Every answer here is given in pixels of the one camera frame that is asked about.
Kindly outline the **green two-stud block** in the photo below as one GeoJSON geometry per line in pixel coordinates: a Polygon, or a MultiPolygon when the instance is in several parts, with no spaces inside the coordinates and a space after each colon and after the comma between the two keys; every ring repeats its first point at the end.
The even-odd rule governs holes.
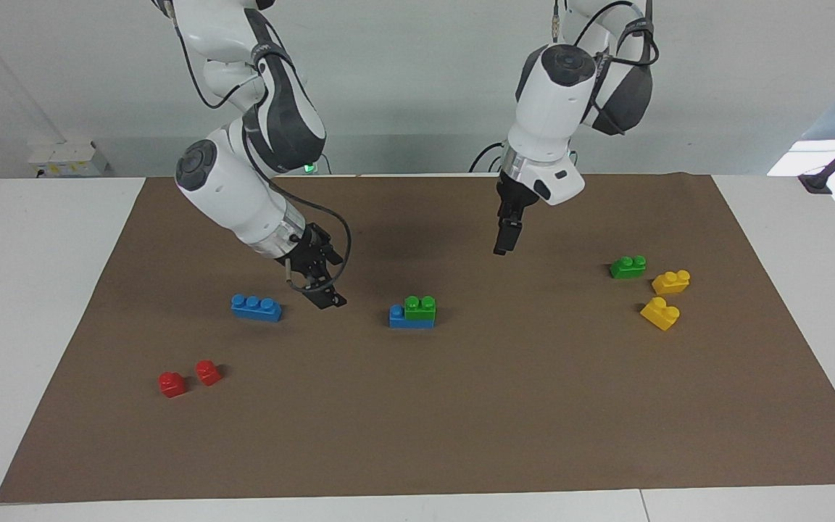
{"type": "Polygon", "coordinates": [[[431,295],[424,295],[424,297],[408,295],[404,300],[403,308],[405,320],[425,321],[425,323],[434,323],[436,320],[436,299],[431,295]]]}
{"type": "Polygon", "coordinates": [[[632,280],[642,277],[647,269],[647,259],[643,255],[620,257],[610,265],[610,276],[615,280],[632,280]]]}

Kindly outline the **brown table mat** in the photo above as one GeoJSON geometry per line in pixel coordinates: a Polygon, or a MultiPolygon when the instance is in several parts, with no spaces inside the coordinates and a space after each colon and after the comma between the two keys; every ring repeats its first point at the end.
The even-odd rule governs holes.
{"type": "Polygon", "coordinates": [[[350,222],[348,303],[319,310],[145,182],[0,502],[835,484],[835,390],[709,176],[590,176],[506,257],[491,178],[281,183],[350,222]],[[610,276],[636,255],[642,277],[610,276]],[[433,329],[389,327],[408,295],[433,329]],[[165,371],[188,392],[162,396],[165,371]]]}

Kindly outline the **white power strip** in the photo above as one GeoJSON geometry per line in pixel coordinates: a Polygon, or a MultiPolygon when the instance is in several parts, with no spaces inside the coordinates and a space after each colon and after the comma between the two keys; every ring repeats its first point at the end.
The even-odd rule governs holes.
{"type": "Polygon", "coordinates": [[[92,178],[106,175],[107,158],[92,141],[34,146],[28,165],[37,178],[92,178]]]}

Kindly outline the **blue three-stud block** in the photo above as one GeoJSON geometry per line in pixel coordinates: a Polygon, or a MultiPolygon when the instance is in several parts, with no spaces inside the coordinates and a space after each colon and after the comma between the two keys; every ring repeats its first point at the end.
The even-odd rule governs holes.
{"type": "Polygon", "coordinates": [[[405,317],[404,311],[401,304],[390,306],[388,321],[391,329],[430,330],[434,328],[434,320],[410,320],[405,317]]]}
{"type": "Polygon", "coordinates": [[[256,295],[234,294],[230,310],[237,318],[263,323],[278,323],[282,316],[281,304],[272,298],[259,298],[256,295]]]}

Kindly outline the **yellow two-stud block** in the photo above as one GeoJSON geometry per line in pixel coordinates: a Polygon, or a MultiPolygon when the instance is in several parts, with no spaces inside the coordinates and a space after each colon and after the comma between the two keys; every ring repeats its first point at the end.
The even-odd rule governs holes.
{"type": "Polygon", "coordinates": [[[642,307],[639,314],[661,331],[668,331],[681,317],[679,308],[669,305],[662,297],[653,297],[642,307]]]}
{"type": "Polygon", "coordinates": [[[691,274],[687,270],[666,271],[652,281],[656,295],[681,294],[689,287],[691,274]]]}

